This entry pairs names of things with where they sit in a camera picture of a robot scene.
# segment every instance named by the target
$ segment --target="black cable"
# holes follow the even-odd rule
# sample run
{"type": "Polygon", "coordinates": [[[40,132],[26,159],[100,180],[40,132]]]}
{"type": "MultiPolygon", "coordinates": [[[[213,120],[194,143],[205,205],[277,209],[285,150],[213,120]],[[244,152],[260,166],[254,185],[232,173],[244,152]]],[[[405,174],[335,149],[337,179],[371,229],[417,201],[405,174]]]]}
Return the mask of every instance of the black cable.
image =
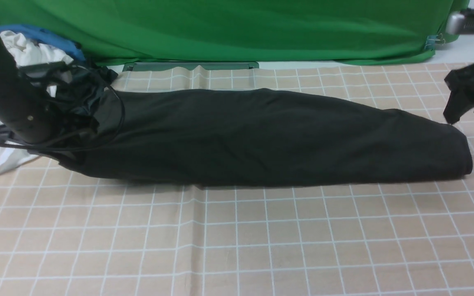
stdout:
{"type": "MultiPolygon", "coordinates": [[[[83,67],[83,66],[79,66],[79,65],[75,65],[75,67],[79,67],[79,68],[82,68],[82,69],[86,69],[87,71],[89,71],[92,75],[95,75],[97,78],[99,78],[101,81],[105,82],[104,79],[102,79],[102,77],[100,75],[98,75],[97,73],[94,73],[93,71],[91,71],[90,69],[87,69],[86,67],[83,67]]],[[[116,131],[115,133],[113,134],[113,136],[111,137],[111,139],[109,139],[108,141],[106,141],[105,143],[96,143],[92,146],[83,146],[83,147],[71,147],[71,148],[53,148],[53,147],[44,147],[44,146],[40,146],[40,145],[16,145],[16,144],[7,144],[7,143],[0,143],[0,147],[1,148],[14,148],[14,149],[24,149],[24,150],[37,150],[37,151],[45,151],[45,152],[78,152],[78,151],[86,151],[86,150],[92,150],[92,149],[96,149],[96,148],[101,148],[103,146],[107,146],[109,144],[111,144],[111,142],[113,142],[117,135],[120,134],[120,131],[122,130],[122,127],[124,126],[124,122],[125,122],[125,105],[124,105],[124,101],[122,100],[122,98],[120,98],[120,95],[118,95],[118,92],[116,92],[116,90],[110,85],[110,84],[107,84],[106,82],[106,87],[111,91],[113,92],[113,95],[118,99],[118,101],[120,102],[120,120],[118,121],[118,125],[116,127],[116,131]]]]}

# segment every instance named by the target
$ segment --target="green backdrop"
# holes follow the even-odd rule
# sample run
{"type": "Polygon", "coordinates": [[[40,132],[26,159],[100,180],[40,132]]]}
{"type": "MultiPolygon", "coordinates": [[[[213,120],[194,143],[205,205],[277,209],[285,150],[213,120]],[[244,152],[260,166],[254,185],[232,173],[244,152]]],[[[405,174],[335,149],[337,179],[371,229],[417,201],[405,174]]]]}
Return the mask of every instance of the green backdrop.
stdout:
{"type": "MultiPolygon", "coordinates": [[[[0,25],[41,26],[102,64],[133,60],[420,62],[469,0],[0,0],[0,25]]],[[[446,42],[455,36],[444,36],[446,42]]]]}

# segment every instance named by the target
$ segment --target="folded black garment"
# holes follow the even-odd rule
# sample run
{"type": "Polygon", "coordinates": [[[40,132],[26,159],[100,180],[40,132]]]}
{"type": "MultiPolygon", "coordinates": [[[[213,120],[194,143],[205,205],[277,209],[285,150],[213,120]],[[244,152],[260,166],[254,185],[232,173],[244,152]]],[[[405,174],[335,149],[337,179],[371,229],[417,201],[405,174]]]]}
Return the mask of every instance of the folded black garment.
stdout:
{"type": "MultiPolygon", "coordinates": [[[[461,178],[466,136],[398,109],[276,90],[119,92],[124,128],[108,146],[62,160],[98,178],[203,186],[309,186],[461,178]]],[[[105,92],[95,117],[106,139],[119,103],[105,92]]]]}

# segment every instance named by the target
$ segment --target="grid mat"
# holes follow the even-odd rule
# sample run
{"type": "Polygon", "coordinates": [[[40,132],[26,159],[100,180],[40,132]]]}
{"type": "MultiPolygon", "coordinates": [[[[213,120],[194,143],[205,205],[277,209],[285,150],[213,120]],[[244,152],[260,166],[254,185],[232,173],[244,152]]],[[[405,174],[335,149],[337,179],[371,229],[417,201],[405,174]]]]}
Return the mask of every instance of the grid mat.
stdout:
{"type": "MultiPolygon", "coordinates": [[[[462,64],[122,73],[118,90],[274,88],[443,121],[462,64]]],[[[472,113],[456,125],[469,138],[472,113]]],[[[38,159],[0,176],[0,296],[474,296],[464,180],[138,186],[38,159]]]]}

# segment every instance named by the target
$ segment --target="white cloth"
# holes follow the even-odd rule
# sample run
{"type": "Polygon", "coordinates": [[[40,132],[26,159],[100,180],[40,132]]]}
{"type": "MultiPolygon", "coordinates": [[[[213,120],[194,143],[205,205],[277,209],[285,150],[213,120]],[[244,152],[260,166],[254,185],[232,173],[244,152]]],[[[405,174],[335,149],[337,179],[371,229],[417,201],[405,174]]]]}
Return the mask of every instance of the white cloth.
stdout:
{"type": "MultiPolygon", "coordinates": [[[[21,33],[16,34],[12,31],[3,31],[0,33],[0,37],[18,66],[30,66],[46,62],[65,62],[70,64],[73,61],[61,49],[47,44],[36,44],[21,33]]],[[[56,86],[49,86],[47,91],[51,96],[55,96],[56,86]]],[[[37,155],[30,155],[23,149],[0,148],[0,174],[13,170],[37,157],[37,155]]]]}

